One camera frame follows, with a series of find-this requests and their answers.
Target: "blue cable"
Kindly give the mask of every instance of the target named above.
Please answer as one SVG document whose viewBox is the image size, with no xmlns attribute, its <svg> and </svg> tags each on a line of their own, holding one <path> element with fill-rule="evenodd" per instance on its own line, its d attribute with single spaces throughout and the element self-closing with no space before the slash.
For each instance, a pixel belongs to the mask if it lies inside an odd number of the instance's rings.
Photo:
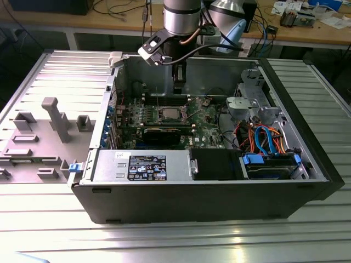
<svg viewBox="0 0 351 263">
<path fill-rule="evenodd" d="M 268 153 L 265 151 L 264 148 L 261 147 L 261 145 L 259 144 L 259 141 L 258 141 L 258 134 L 259 134 L 259 131 L 261 129 L 264 129 L 265 132 L 267 133 L 267 140 L 268 140 L 268 145 L 269 145 L 270 152 L 275 154 L 276 153 L 276 149 L 275 149 L 275 147 L 273 145 L 272 135 L 270 134 L 269 130 L 266 127 L 260 126 L 260 127 L 258 127 L 256 129 L 256 131 L 254 133 L 254 142 L 255 142 L 257 148 L 259 148 L 264 153 L 264 155 L 268 155 Z"/>
<path fill-rule="evenodd" d="M 263 52 L 263 50 L 264 50 L 264 48 L 265 48 L 265 44 L 266 44 L 266 42 L 267 42 L 267 31 L 265 30 L 264 25 L 262 25 L 262 23 L 259 22 L 258 24 L 262 27 L 263 36 L 264 36 L 263 47 L 262 47 L 262 49 L 261 49 L 261 52 L 258 54 L 258 57 L 260 58 L 261 55 L 262 55 L 262 52 Z"/>
</svg>

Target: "power supply label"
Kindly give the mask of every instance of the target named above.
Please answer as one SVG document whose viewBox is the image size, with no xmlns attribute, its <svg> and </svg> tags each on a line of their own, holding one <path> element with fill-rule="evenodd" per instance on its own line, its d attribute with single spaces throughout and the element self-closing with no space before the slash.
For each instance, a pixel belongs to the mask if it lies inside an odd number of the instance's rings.
<svg viewBox="0 0 351 263">
<path fill-rule="evenodd" d="M 167 180 L 166 156 L 130 156 L 128 180 Z"/>
</svg>

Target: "green circuit board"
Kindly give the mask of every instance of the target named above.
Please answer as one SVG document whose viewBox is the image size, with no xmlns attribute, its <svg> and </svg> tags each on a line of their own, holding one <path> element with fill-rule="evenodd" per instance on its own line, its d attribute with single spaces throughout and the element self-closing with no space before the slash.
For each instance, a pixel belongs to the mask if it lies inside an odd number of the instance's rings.
<svg viewBox="0 0 351 263">
<path fill-rule="evenodd" d="M 134 99 L 129 103 L 127 115 L 123 118 L 127 122 L 121 123 L 123 148 L 155 148 L 143 143 L 141 130 L 145 129 L 145 125 L 160 124 L 166 124 L 168 127 L 174 125 L 175 129 L 186 129 L 179 128 L 181 125 L 195 125 L 190 134 L 181 135 L 178 144 L 162 146 L 162 149 L 224 148 L 215 117 L 216 106 L 205 98 L 191 98 L 184 106 L 146 105 Z"/>
</svg>

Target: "motherboard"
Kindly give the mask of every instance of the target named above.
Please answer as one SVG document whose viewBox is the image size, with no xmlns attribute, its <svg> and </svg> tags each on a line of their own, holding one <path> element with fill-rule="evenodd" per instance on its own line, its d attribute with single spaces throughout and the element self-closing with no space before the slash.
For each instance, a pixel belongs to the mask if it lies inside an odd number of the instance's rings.
<svg viewBox="0 0 351 263">
<path fill-rule="evenodd" d="M 115 145 L 119 149 L 224 148 L 217 114 L 218 104 L 210 98 L 193 97 L 185 102 L 156 98 L 156 103 L 155 98 L 134 98 L 117 106 L 112 136 L 118 137 Z"/>
</svg>

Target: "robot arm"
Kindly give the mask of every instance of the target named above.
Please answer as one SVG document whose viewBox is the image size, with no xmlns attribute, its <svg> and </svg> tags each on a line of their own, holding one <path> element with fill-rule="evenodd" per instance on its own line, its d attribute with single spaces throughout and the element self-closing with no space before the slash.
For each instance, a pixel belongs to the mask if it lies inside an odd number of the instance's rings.
<svg viewBox="0 0 351 263">
<path fill-rule="evenodd" d="M 180 94 L 186 82 L 186 61 L 183 58 L 195 53 L 199 35 L 214 35 L 216 32 L 214 26 L 218 25 L 223 36 L 220 43 L 202 47 L 217 47 L 217 51 L 224 53 L 230 49 L 239 50 L 226 35 L 234 42 L 238 42 L 244 31 L 246 21 L 243 19 L 242 2 L 243 0 L 216 0 L 211 4 L 209 11 L 205 9 L 205 15 L 201 14 L 201 9 L 204 8 L 202 0 L 164 0 L 164 29 L 153 34 L 139 48 L 138 53 L 148 64 L 156 66 L 167 64 L 164 63 L 165 55 L 170 56 L 174 61 L 172 63 L 174 93 Z M 201 15 L 210 23 L 200 22 Z"/>
</svg>

